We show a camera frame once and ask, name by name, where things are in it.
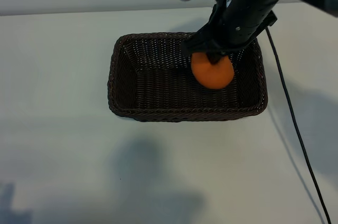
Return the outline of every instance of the basket rim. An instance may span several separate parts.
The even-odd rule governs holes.
[[[113,93],[113,89],[115,88],[116,81],[114,80],[116,78],[117,70],[114,70],[116,67],[116,63],[118,62],[118,58],[120,55],[121,48],[124,45],[124,42],[126,40],[139,40],[139,39],[164,39],[164,38],[170,38],[171,36],[174,36],[175,39],[181,39],[183,37],[189,37],[190,35],[194,34],[194,32],[157,32],[157,33],[141,33],[141,34],[127,34],[121,36],[114,47],[113,55],[111,56],[111,64],[110,64],[110,73],[108,78],[108,103],[109,108],[114,113],[120,113],[122,116],[125,115],[150,115],[152,113],[154,114],[165,114],[165,113],[176,113],[177,115],[180,115],[180,113],[186,114],[189,113],[189,115],[193,114],[213,114],[216,115],[217,113],[226,113],[226,112],[252,112],[254,114],[259,114],[265,110],[268,104],[268,95],[267,95],[267,89],[263,87],[263,85],[266,85],[266,77],[264,72],[264,66],[262,63],[262,55],[260,58],[258,58],[258,64],[255,66],[255,69],[257,70],[256,75],[262,75],[263,77],[257,77],[258,85],[260,88],[260,93],[262,95],[260,96],[259,100],[257,101],[256,105],[252,105],[249,107],[242,107],[242,108],[161,108],[161,109],[149,109],[149,108],[121,108],[119,104],[115,101],[116,98]]]

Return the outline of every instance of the table surface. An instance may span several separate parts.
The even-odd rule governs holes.
[[[259,116],[140,123],[109,110],[110,57],[120,36],[196,31],[210,13],[0,17],[0,215],[6,224],[323,222],[265,33],[258,40],[269,105]],[[335,223],[338,21],[302,3],[277,5],[275,13],[271,33]]]

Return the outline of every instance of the orange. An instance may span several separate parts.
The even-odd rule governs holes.
[[[228,56],[211,64],[205,52],[191,55],[191,70],[196,80],[206,88],[221,89],[226,87],[234,77],[234,70]]]

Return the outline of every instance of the wicker basket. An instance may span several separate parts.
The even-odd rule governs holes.
[[[138,121],[225,121],[257,115],[268,97],[261,50],[254,41],[230,57],[235,70],[221,90],[201,86],[182,56],[180,44],[192,33],[122,36],[111,58],[110,110]]]

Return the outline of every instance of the black cable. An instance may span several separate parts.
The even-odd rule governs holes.
[[[325,206],[323,197],[322,197],[322,193],[321,193],[321,191],[320,191],[320,189],[319,189],[319,186],[318,186],[316,177],[315,177],[315,175],[314,175],[314,173],[313,173],[313,171],[312,171],[312,167],[311,167],[310,161],[309,161],[308,156],[307,156],[307,153],[306,153],[306,149],[305,149],[305,146],[304,146],[304,143],[303,143],[303,139],[302,139],[301,133],[300,133],[299,128],[298,128],[298,125],[297,125],[297,121],[296,121],[294,109],[292,108],[290,96],[289,96],[289,93],[288,93],[287,88],[286,88],[286,85],[285,85],[285,80],[284,80],[283,72],[281,71],[281,67],[280,67],[280,63],[279,63],[279,58],[278,58],[278,54],[277,54],[277,51],[276,51],[276,47],[275,47],[275,45],[274,45],[273,38],[271,37],[270,31],[269,31],[268,28],[266,28],[266,33],[268,34],[268,37],[269,37],[269,41],[270,41],[271,47],[272,47],[272,49],[273,49],[273,51],[274,51],[274,55],[275,55],[275,58],[276,58],[276,63],[277,63],[277,67],[278,67],[278,72],[279,72],[281,84],[283,85],[283,89],[284,89],[285,97],[286,97],[286,100],[287,100],[287,104],[289,105],[289,109],[290,109],[292,121],[294,122],[294,126],[295,126],[295,129],[296,129],[296,133],[297,133],[297,136],[298,136],[298,139],[299,139],[299,143],[301,144],[301,147],[302,147],[302,150],[303,150],[303,154],[304,154],[304,158],[305,158],[305,161],[306,161],[307,168],[308,168],[308,170],[309,170],[309,172],[310,172],[312,181],[313,181],[313,183],[315,184],[316,191],[317,191],[317,193],[318,193],[318,197],[319,197],[319,199],[320,199],[320,201],[321,201],[323,210],[324,210],[324,212],[325,212],[325,216],[326,216],[326,219],[327,219],[327,223],[328,223],[328,224],[331,224],[330,216],[328,215],[328,212],[327,212],[327,209],[326,209],[326,206]]]

